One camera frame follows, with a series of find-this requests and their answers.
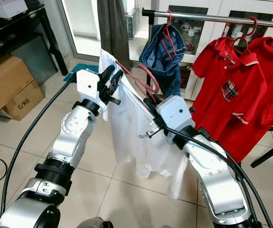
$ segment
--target teal mat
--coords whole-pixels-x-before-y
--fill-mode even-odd
[[[78,72],[79,70],[86,70],[86,69],[92,70],[96,73],[98,73],[98,66],[96,65],[89,65],[86,63],[78,63],[76,66],[67,74],[67,76],[64,78],[64,81],[67,82],[74,73]]]

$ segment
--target cardboard box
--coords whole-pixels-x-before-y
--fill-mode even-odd
[[[33,77],[22,59],[4,55],[0,57],[0,109],[24,89]]]
[[[40,86],[37,81],[33,80],[0,110],[0,115],[14,120],[21,120],[43,98],[44,95]]]

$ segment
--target red shirt collar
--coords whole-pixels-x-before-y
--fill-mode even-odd
[[[255,53],[249,53],[247,50],[242,55],[237,56],[232,45],[232,40],[229,37],[221,37],[217,40],[214,49],[219,51],[219,55],[226,58],[226,53],[234,60],[240,61],[245,66],[252,64],[258,64],[257,55]]]
[[[256,53],[260,53],[261,55],[264,55],[267,59],[270,59],[273,61],[273,38],[272,37],[262,37],[254,39],[249,49],[251,51],[254,51]]]

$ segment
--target cabinet door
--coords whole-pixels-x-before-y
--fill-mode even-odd
[[[157,11],[171,10],[176,13],[192,13],[204,15],[217,15],[222,0],[160,0]],[[168,22],[168,18],[157,18],[158,24]],[[186,66],[195,61],[197,56],[210,41],[215,22],[195,21],[172,18],[172,25],[180,32],[185,43],[185,54],[182,59],[181,93],[185,99],[190,99],[196,77],[190,73]]]
[[[259,1],[259,0],[223,0],[218,16],[235,17],[235,18],[249,18],[254,16],[260,20],[273,21],[273,1]],[[246,34],[251,30],[251,25],[226,24],[222,22],[215,23],[210,41],[218,39],[221,36],[230,36],[234,38],[234,33],[237,31]],[[259,38],[263,36],[273,37],[273,28],[257,27],[257,30],[252,38]],[[244,48],[245,43],[240,40],[236,44],[237,48]],[[191,100],[195,100],[201,90],[203,79],[197,79]]]

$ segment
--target clothing rack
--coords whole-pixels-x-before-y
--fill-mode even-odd
[[[154,10],[147,10],[142,9],[142,16],[148,17],[148,45],[151,43],[152,34],[154,30],[154,22],[155,17],[162,17],[162,18],[169,18],[170,13],[168,12],[160,12]],[[253,25],[254,21],[252,19],[247,18],[232,18],[232,17],[222,17],[222,16],[210,16],[210,15],[203,15],[203,14],[192,14],[192,13],[175,13],[172,12],[171,16],[173,18],[184,18],[190,20],[199,20],[199,21],[212,21],[212,22],[224,22],[224,23],[237,23],[237,24],[245,24],[245,25]],[[257,26],[264,26],[264,27],[272,27],[273,28],[273,21],[266,21],[266,20],[257,20]],[[146,79],[147,85],[150,85],[150,77],[147,75]],[[255,168],[257,165],[263,163],[265,160],[273,156],[273,148],[263,155],[261,158],[255,160],[251,166]]]

